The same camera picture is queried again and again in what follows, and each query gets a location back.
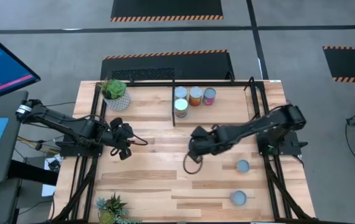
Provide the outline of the wide orange label tin can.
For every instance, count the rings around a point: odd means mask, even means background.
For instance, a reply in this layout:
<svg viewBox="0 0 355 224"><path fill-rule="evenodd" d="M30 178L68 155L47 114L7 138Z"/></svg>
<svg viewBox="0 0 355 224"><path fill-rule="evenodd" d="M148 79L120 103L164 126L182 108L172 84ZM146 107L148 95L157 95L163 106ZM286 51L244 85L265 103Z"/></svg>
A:
<svg viewBox="0 0 355 224"><path fill-rule="evenodd" d="M198 86L193 86L189 92L189 104L191 106L199 106L201 104L203 92Z"/></svg>

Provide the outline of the yellow label tin can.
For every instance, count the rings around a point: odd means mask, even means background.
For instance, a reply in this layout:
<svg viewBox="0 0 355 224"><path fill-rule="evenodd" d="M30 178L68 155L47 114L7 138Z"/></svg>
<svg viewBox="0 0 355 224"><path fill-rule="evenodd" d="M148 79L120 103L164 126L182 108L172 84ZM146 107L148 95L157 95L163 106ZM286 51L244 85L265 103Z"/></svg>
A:
<svg viewBox="0 0 355 224"><path fill-rule="evenodd" d="M187 89L183 86L177 86L174 89L174 99L187 99Z"/></svg>

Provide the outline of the black desk base beam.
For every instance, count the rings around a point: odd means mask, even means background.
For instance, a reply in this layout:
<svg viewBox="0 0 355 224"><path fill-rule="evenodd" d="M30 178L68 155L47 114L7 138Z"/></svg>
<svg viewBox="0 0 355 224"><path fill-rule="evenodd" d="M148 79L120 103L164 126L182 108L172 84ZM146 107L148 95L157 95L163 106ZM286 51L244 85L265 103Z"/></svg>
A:
<svg viewBox="0 0 355 224"><path fill-rule="evenodd" d="M7 177L31 180L46 185L56 186L59 174L23 162L12 160Z"/></svg>

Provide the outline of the wooden shelf with black frame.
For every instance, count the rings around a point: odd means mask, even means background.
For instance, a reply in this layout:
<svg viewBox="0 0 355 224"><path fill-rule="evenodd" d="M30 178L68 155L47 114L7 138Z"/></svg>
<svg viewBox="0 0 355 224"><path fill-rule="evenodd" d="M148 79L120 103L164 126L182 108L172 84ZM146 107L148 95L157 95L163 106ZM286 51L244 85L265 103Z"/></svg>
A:
<svg viewBox="0 0 355 224"><path fill-rule="evenodd" d="M215 90L213 103L197 106L189 105L183 118L173 115L174 126L212 126L213 124L242 124L259 115L253 106L258 102L257 88L253 81L244 82L182 82L187 90L199 87L202 92L208 88Z"/></svg>

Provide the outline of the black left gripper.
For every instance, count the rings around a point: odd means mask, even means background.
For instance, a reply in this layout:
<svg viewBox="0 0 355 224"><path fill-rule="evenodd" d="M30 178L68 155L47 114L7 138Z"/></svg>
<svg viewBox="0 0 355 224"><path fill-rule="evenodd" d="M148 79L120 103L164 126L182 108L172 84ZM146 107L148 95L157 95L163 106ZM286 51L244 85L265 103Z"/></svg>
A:
<svg viewBox="0 0 355 224"><path fill-rule="evenodd" d="M132 155L129 149L131 143L128 140L132 137L133 132L129 124L124 124L121 118L115 118L104 131L104 145L122 149L120 159L125 160Z"/></svg>

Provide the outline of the black perforated panel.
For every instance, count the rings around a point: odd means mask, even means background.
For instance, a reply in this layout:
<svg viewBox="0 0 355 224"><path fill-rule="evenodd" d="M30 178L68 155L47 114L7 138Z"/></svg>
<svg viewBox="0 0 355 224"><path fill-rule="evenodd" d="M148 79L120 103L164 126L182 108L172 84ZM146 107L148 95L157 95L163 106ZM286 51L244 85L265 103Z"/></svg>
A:
<svg viewBox="0 0 355 224"><path fill-rule="evenodd" d="M107 78L113 80L170 80L174 77L173 68L139 68L129 70L114 70L108 73Z"/></svg>

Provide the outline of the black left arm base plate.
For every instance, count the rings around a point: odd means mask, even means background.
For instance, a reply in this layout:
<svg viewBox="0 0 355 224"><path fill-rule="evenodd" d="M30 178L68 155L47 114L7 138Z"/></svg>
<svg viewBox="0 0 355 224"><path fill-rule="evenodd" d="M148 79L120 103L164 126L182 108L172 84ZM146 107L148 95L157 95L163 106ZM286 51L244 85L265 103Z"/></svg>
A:
<svg viewBox="0 0 355 224"><path fill-rule="evenodd" d="M95 138L79 134L66 134L55 144L60 148L62 157L97 157L103 152L103 145Z"/></svg>

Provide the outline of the dark grey desk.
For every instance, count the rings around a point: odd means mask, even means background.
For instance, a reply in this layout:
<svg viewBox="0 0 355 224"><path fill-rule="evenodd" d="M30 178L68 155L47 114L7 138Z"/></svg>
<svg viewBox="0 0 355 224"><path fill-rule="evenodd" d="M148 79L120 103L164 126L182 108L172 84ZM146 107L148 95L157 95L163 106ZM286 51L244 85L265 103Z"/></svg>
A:
<svg viewBox="0 0 355 224"><path fill-rule="evenodd" d="M18 122L15 113L22 101L27 99L27 96L28 92L17 91L0 97L0 118L8 119L0 137L0 182L7 179L20 129L20 122Z"/></svg>

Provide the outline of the black aluminium rig frame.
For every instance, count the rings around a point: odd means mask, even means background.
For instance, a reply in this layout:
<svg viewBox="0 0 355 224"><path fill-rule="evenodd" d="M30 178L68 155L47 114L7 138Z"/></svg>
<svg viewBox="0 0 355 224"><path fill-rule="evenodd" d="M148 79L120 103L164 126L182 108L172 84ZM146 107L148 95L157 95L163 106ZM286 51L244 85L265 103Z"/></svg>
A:
<svg viewBox="0 0 355 224"><path fill-rule="evenodd" d="M259 115L286 101L278 80L257 80ZM276 186L267 179L267 161L258 152L254 136L241 140L231 150L206 156L197 174L196 164L187 157L187 144L196 126L174 126L172 118L174 83L153 80L129 84L131 103L124 111L112 111L96 93L95 81L83 81L78 90L73 115L76 118L97 112L107 121L120 117L133 132L147 141L132 146L132 156L121 160L111 156L109 147L97 159L67 157L62 161L55 189L53 215L60 215L71 191L95 164L94 180L72 210L70 224L96 223L99 197L116 194L126 203L132 219L142 222L270 222L286 218L289 209ZM247 173L236 171L236 163L250 164ZM230 195L241 190L247 195L243 206L235 206Z"/></svg>

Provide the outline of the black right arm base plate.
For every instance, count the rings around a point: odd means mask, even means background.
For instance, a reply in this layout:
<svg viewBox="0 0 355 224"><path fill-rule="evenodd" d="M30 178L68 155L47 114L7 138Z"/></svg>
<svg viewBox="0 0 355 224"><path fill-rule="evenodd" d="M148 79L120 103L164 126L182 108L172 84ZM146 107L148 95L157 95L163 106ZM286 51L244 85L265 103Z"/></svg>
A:
<svg viewBox="0 0 355 224"><path fill-rule="evenodd" d="M278 138L272 133L260 133L256 135L258 151L263 155L301 155L301 148L308 142L299 141L296 132L290 131L284 137Z"/></svg>

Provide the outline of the teal label tin can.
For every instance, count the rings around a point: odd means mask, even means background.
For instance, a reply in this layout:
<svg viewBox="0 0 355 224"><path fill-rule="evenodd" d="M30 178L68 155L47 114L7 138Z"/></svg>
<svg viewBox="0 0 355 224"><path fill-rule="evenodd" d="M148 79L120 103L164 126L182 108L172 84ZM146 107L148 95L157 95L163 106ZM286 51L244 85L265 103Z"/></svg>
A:
<svg viewBox="0 0 355 224"><path fill-rule="evenodd" d="M178 118L187 116L188 102L184 98L179 98L174 102L174 113Z"/></svg>

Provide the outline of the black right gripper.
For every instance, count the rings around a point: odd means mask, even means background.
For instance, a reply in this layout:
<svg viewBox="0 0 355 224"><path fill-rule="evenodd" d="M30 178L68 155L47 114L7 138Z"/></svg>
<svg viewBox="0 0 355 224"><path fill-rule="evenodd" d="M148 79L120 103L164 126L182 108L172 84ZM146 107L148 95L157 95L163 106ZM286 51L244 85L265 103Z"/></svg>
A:
<svg viewBox="0 0 355 224"><path fill-rule="evenodd" d="M227 150L227 143L220 139L219 129L220 126L212 126L210 131L206 131L202 126L194 129L189 141L189 155L195 163L201 163L203 155L215 156Z"/></svg>

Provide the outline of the black hazard striped floor mat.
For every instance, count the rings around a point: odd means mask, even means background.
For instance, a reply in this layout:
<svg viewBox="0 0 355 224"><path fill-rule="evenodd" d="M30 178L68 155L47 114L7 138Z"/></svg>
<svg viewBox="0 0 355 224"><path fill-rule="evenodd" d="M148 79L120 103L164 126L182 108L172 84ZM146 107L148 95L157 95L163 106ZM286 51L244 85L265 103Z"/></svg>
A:
<svg viewBox="0 0 355 224"><path fill-rule="evenodd" d="M233 80L235 78L227 50L198 50L134 55L112 55L102 60L100 78L114 70L173 68L176 80Z"/></svg>
<svg viewBox="0 0 355 224"><path fill-rule="evenodd" d="M223 18L221 0L114 0L110 21L212 21Z"/></svg>
<svg viewBox="0 0 355 224"><path fill-rule="evenodd" d="M324 46L323 53L334 82L355 83L355 47Z"/></svg>

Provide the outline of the green succulent in white pot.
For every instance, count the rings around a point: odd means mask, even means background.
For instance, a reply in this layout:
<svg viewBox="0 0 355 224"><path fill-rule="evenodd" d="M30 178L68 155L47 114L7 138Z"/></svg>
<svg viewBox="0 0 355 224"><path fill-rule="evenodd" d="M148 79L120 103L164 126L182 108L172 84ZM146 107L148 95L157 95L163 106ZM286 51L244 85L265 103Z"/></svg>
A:
<svg viewBox="0 0 355 224"><path fill-rule="evenodd" d="M119 80L104 80L100 83L100 91L107 107L113 111L123 111L131 103L126 83Z"/></svg>

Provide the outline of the mixed succulent arrangement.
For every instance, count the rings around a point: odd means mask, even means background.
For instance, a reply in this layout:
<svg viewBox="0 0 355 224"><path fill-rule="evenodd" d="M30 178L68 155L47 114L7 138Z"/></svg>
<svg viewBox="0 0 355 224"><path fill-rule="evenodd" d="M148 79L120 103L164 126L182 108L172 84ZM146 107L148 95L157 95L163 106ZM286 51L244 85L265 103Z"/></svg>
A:
<svg viewBox="0 0 355 224"><path fill-rule="evenodd" d="M99 197L96 201L99 224L141 224L141 220L128 216L129 211L124 208L125 205L116 194L109 199Z"/></svg>

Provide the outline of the magenta green label tin can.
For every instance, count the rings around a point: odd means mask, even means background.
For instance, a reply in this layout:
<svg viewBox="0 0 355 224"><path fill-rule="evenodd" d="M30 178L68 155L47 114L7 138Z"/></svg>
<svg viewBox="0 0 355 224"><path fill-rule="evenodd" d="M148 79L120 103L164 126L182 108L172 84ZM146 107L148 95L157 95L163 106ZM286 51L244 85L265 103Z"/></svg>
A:
<svg viewBox="0 0 355 224"><path fill-rule="evenodd" d="M214 103L215 97L216 97L216 91L213 88L206 88L204 90L202 102L205 105L210 106Z"/></svg>

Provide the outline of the white paper sheets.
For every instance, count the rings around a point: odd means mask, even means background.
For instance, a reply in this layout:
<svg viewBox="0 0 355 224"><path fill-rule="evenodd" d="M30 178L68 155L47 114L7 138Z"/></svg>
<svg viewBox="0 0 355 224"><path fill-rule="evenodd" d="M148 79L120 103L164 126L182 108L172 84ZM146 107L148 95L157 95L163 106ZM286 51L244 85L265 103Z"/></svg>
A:
<svg viewBox="0 0 355 224"><path fill-rule="evenodd" d="M44 169L55 172L55 173L59 173L61 163L62 163L62 157L59 154L56 154L54 157L45 158ZM43 197L51 196L51 195L53 195L54 192L55 192L55 186L47 185L47 184L42 185L42 196Z"/></svg>

